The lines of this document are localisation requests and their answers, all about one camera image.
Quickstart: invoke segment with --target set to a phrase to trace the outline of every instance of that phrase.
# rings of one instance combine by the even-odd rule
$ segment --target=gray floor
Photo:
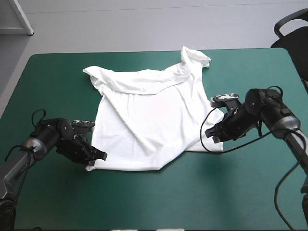
[[[33,54],[270,47],[275,23],[308,8],[308,0],[19,2],[35,33],[0,35],[0,116]],[[282,32],[306,24],[291,22]]]

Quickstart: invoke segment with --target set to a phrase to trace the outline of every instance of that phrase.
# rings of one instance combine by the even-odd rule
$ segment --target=white t-shirt
[[[163,71],[114,72],[90,66],[93,86],[103,96],[95,120],[92,146],[107,152],[86,169],[159,170],[183,151],[204,151],[200,126],[212,109],[202,84],[202,68],[211,59],[183,46],[181,63]],[[203,130],[223,117],[213,111]],[[222,151],[204,135],[208,149]]]

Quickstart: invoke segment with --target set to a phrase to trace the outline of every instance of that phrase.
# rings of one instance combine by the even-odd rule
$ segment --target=black cable
[[[44,109],[38,109],[38,110],[36,110],[34,113],[32,113],[31,121],[32,121],[33,127],[35,127],[35,125],[34,125],[34,123],[33,123],[33,117],[34,117],[34,115],[35,115],[37,112],[39,112],[39,111],[43,111],[43,116],[41,117],[41,119],[39,119],[39,122],[42,121],[42,120],[45,118],[45,116],[46,116],[46,111],[45,111]]]
[[[11,216],[12,216],[12,214],[13,214],[13,211],[14,211],[14,208],[15,208],[16,203],[17,203],[17,201],[18,201],[18,197],[19,197],[19,195],[20,195],[21,189],[22,189],[22,187],[23,187],[23,185],[24,185],[24,182],[25,182],[25,180],[26,180],[28,171],[29,171],[29,169],[30,169],[31,157],[32,157],[31,154],[34,155],[34,153],[33,153],[34,147],[27,148],[27,147],[23,147],[23,146],[22,146],[22,148],[23,148],[25,151],[27,151],[28,162],[27,162],[27,166],[26,166],[26,169],[25,169],[25,172],[24,172],[24,177],[23,177],[23,179],[22,179],[22,181],[21,181],[21,183],[20,183],[20,185],[19,185],[19,188],[18,188],[16,197],[15,197],[15,200],[13,201],[13,205],[12,205],[12,208],[11,208],[10,213],[9,213],[9,215],[8,215],[7,223],[6,223],[6,225],[5,225],[4,230],[6,230],[6,229],[9,227],[9,225],[10,225]]]
[[[279,87],[279,86],[270,86],[267,89],[271,89],[271,88],[278,88],[279,89],[279,91],[280,91],[280,100],[282,101],[282,97],[283,97],[283,90],[282,90],[282,88]]]
[[[9,153],[6,155],[5,161],[8,160],[8,158],[9,158],[9,156],[11,155],[12,151],[13,151],[15,148],[18,148],[18,147],[20,147],[20,148],[25,148],[25,147],[22,146],[22,145],[15,145],[15,146],[13,146],[13,147],[9,150]]]

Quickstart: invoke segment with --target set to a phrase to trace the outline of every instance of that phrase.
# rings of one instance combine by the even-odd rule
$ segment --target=cable
[[[45,111],[44,109],[38,109],[38,110],[36,110],[34,113],[32,113],[31,121],[32,121],[33,127],[35,127],[35,125],[34,125],[34,123],[33,123],[33,117],[34,117],[34,115],[35,115],[37,112],[39,112],[39,111],[43,111],[43,112],[44,112],[44,113],[43,113],[43,116],[41,117],[41,119],[39,119],[39,122],[41,122],[41,121],[45,118],[45,116],[46,116],[46,111]]]
[[[10,150],[10,152],[11,152],[14,148],[16,148],[16,147],[18,147],[18,146],[21,146],[21,145],[16,145],[15,147],[13,147],[13,148]],[[4,230],[6,230],[6,229],[9,227],[9,225],[10,225],[11,216],[12,216],[12,214],[13,214],[14,208],[15,208],[16,203],[17,203],[17,201],[18,201],[19,194],[20,194],[20,192],[21,192],[21,189],[22,189],[22,187],[23,187],[23,185],[24,185],[24,182],[25,182],[25,180],[26,180],[28,171],[29,171],[29,169],[30,169],[30,164],[31,164],[31,155],[30,155],[30,154],[31,154],[31,153],[33,154],[33,149],[34,149],[34,147],[30,147],[30,148],[23,147],[23,146],[21,146],[21,147],[22,147],[25,151],[27,151],[28,162],[27,162],[27,166],[26,166],[26,169],[25,169],[24,177],[23,177],[23,179],[22,179],[22,181],[21,181],[21,183],[20,183],[20,185],[19,185],[19,188],[18,188],[16,197],[15,197],[15,200],[13,201],[13,205],[12,205],[12,208],[11,208],[10,213],[9,213],[9,215],[8,215],[7,223],[6,223],[6,225],[5,225]]]
[[[9,156],[11,155],[12,151],[13,151],[15,148],[18,148],[18,147],[20,147],[20,148],[25,148],[25,147],[22,146],[22,145],[15,145],[15,146],[13,146],[13,147],[9,150],[9,153],[6,155],[5,161],[8,160],[8,158],[9,158]]]

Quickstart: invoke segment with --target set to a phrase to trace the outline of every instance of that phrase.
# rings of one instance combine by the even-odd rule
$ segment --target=chair armrest
[[[274,32],[280,39],[283,37],[282,33],[280,32],[280,28],[287,22],[294,19],[303,19],[308,22],[308,9],[302,9],[300,11],[292,13],[281,19],[278,23],[276,23],[276,25],[274,26]]]

